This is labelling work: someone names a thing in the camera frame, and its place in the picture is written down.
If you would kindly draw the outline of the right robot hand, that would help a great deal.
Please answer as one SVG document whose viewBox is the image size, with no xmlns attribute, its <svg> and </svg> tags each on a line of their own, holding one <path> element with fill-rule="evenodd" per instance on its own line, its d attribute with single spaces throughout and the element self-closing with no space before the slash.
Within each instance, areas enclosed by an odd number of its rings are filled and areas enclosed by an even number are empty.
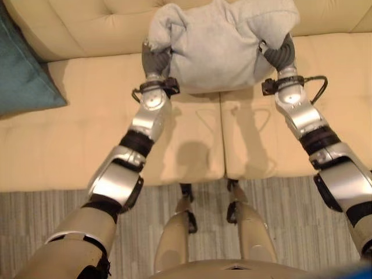
<svg viewBox="0 0 372 279">
<path fill-rule="evenodd" d="M 295 47 L 292 36 L 288 33 L 278 49 L 269 48 L 265 40 L 259 43 L 259 51 L 277 71 L 282 71 L 295 61 Z"/>
</svg>

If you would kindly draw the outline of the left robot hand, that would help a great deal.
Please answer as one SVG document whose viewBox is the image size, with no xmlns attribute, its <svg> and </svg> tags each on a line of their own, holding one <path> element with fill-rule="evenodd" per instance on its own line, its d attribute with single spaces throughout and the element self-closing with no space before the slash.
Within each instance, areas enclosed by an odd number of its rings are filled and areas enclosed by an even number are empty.
<svg viewBox="0 0 372 279">
<path fill-rule="evenodd" d="M 171 49 L 152 50 L 148 40 L 142 44 L 142 67 L 145 77 L 168 78 L 170 72 Z"/>
</svg>

